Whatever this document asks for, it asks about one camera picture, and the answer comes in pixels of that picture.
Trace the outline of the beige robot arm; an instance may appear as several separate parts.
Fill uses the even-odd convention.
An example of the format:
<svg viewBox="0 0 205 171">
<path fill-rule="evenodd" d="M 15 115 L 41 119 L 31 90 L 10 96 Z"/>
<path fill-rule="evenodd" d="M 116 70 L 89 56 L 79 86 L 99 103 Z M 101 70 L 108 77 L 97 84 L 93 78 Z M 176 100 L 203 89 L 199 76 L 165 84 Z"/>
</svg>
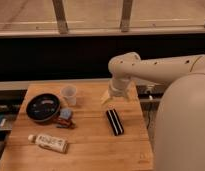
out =
<svg viewBox="0 0 205 171">
<path fill-rule="evenodd" d="M 110 59 L 102 96 L 128 98 L 132 79 L 167 86 L 156 116 L 153 171 L 205 171 L 205 54 L 143 60 L 136 52 Z"/>
</svg>

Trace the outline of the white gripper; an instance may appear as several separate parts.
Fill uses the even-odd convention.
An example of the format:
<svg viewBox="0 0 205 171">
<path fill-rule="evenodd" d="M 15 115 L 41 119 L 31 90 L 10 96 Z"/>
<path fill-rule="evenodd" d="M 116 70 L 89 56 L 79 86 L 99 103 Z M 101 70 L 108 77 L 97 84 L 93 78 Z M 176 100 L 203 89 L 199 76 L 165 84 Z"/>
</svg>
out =
<svg viewBox="0 0 205 171">
<path fill-rule="evenodd" d="M 101 103 L 107 103 L 112 97 L 124 97 L 127 102 L 131 101 L 130 96 L 128 96 L 128 86 L 129 79 L 119 79 L 113 77 L 109 83 L 109 93 L 105 92 L 101 98 Z"/>
</svg>

